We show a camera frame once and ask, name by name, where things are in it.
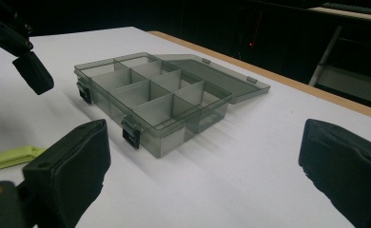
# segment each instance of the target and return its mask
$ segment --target green plastic tool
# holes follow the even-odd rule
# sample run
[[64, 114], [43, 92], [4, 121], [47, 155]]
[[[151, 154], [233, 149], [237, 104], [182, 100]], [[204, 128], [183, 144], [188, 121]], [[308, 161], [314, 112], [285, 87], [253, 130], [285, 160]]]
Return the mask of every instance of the green plastic tool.
[[25, 162], [31, 162], [40, 154], [46, 151], [45, 148], [38, 148], [32, 145], [26, 145], [0, 152], [0, 169], [14, 166]]

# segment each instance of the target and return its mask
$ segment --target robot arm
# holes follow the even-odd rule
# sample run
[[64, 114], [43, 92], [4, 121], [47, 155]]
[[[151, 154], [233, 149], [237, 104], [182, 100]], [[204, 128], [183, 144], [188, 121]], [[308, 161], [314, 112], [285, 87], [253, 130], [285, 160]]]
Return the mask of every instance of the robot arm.
[[31, 27], [17, 17], [16, 11], [0, 0], [0, 48], [17, 57], [16, 69], [38, 95], [50, 90], [54, 82], [41, 61], [32, 52]]

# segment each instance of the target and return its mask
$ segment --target clear plastic box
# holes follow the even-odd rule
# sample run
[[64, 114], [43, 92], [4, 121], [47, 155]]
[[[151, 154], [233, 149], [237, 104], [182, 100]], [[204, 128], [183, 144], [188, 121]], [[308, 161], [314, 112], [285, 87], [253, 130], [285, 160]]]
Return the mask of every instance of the clear plastic box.
[[136, 53], [75, 66], [81, 97], [161, 158], [270, 86], [195, 55]]

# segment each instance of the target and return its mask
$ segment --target box latch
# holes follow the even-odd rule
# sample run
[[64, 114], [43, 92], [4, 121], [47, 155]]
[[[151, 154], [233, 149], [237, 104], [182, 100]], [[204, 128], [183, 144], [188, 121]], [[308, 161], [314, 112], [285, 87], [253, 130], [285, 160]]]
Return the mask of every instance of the box latch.
[[139, 141], [141, 139], [141, 126], [138, 123], [133, 123], [127, 117], [122, 121], [123, 137], [135, 149], [139, 149]]
[[86, 87], [83, 83], [77, 82], [76, 85], [79, 88], [79, 95], [85, 100], [86, 103], [91, 105], [90, 89]]

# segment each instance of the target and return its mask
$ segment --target dark background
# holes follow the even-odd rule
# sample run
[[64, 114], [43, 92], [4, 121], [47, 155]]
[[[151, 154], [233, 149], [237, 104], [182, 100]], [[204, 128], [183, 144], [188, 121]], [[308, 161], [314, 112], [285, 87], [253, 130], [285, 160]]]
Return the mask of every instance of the dark background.
[[[305, 84], [338, 25], [237, 0], [4, 1], [33, 26], [32, 36], [119, 27], [159, 30]], [[262, 2], [308, 9], [327, 1]], [[371, 0], [332, 2], [371, 8]], [[371, 77], [371, 28], [344, 27], [328, 64]], [[371, 106], [347, 94], [339, 95]]]

